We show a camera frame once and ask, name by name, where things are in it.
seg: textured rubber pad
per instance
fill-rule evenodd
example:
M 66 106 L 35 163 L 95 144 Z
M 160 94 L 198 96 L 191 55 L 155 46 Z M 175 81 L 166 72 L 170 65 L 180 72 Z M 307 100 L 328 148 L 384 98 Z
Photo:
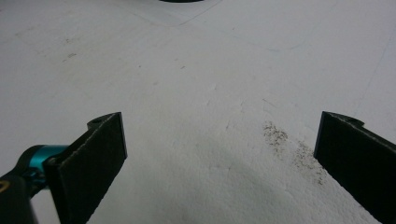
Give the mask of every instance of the textured rubber pad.
M 323 112 L 315 158 L 373 217 L 396 223 L 396 146 L 363 122 Z
M 44 171 L 61 223 L 86 223 L 127 158 L 121 113 L 88 123 L 89 130 Z

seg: teal metal part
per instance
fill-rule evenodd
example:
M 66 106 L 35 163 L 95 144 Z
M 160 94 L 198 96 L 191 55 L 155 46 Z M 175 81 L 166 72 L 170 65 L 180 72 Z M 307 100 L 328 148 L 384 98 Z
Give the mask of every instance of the teal metal part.
M 63 152 L 68 146 L 47 145 L 40 148 L 30 159 L 30 167 L 39 169 L 44 174 L 43 161 L 47 158 Z

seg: white table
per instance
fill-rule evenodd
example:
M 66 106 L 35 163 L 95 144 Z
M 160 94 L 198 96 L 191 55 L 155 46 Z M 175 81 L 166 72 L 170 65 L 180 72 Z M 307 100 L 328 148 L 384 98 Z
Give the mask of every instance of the white table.
M 121 111 L 90 223 L 377 223 L 312 152 L 323 110 L 396 142 L 395 71 L 392 0 L 1 0 L 0 171 Z

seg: gray dust mark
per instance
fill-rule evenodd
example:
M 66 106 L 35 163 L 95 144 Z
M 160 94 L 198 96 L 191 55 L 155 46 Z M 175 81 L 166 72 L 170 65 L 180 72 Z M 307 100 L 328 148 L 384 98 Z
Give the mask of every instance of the gray dust mark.
M 262 129 L 264 130 L 265 142 L 274 149 L 276 156 L 283 161 L 285 149 L 282 145 L 288 140 L 288 135 L 271 121 L 266 122 Z
M 288 135 L 281 129 L 278 129 L 273 122 L 269 121 L 262 127 L 264 130 L 265 141 L 274 147 L 279 147 L 288 140 Z
M 64 46 L 71 45 L 71 44 L 73 44 L 75 42 L 78 42 L 79 40 L 80 40 L 80 37 L 70 37 L 70 38 L 66 38 L 63 41 L 63 44 L 64 44 Z
M 76 56 L 76 55 L 77 55 L 77 54 L 75 54 L 75 53 L 71 53 L 71 54 L 67 55 L 67 59 L 73 58 L 73 57 Z
M 294 153 L 292 164 L 304 177 L 312 179 L 316 184 L 325 184 L 327 173 L 314 158 L 314 151 L 304 142 L 299 141 L 299 146 Z
M 16 37 L 22 37 L 24 34 L 30 32 L 30 31 L 33 31 L 33 30 L 34 30 L 35 28 L 37 28 L 38 26 L 39 26 L 39 25 L 37 25 L 37 26 L 31 26 L 31 27 L 29 27 L 29 28 L 27 28 L 27 29 L 25 29 L 25 30 L 23 30 L 23 31 L 20 31 L 20 32 L 16 33 L 15 36 L 16 36 Z

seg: white floor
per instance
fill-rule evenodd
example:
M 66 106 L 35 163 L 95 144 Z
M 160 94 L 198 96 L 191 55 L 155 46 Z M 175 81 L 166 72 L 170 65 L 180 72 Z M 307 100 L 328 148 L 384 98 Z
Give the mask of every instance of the white floor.
M 323 110 L 395 143 L 395 71 L 393 0 L 0 0 L 0 173 L 121 111 L 90 223 L 377 223 L 312 152 Z

